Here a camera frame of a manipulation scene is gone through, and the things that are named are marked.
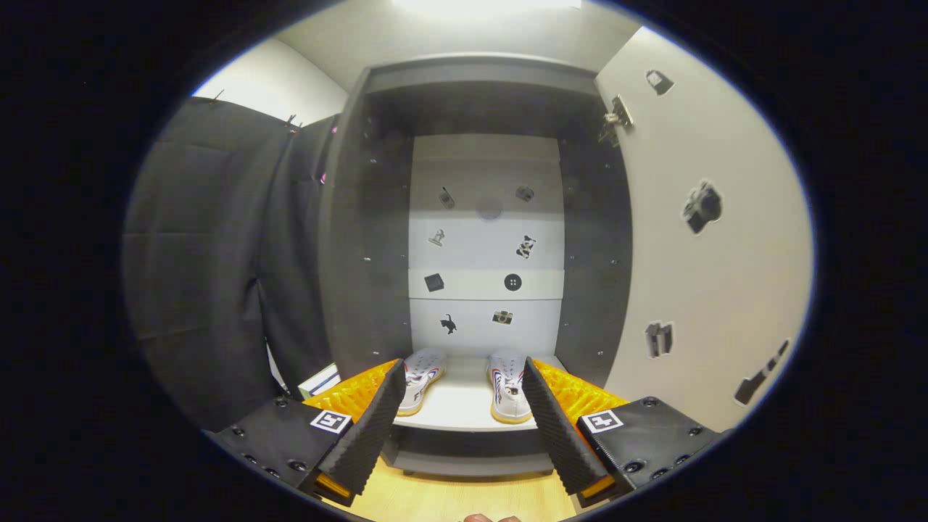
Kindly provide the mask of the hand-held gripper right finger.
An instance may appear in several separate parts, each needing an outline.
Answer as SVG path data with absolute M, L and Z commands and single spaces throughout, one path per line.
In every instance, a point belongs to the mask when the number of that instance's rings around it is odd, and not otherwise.
M 521 388 L 566 493 L 583 508 L 670 476 L 723 436 L 663 399 L 620 399 L 530 357 Z

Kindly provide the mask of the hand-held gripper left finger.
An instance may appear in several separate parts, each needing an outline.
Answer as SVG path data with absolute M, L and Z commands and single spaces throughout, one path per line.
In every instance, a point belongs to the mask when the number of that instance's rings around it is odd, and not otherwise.
M 311 399 L 276 397 L 209 439 L 291 490 L 350 506 L 364 492 L 405 395 L 395 359 Z

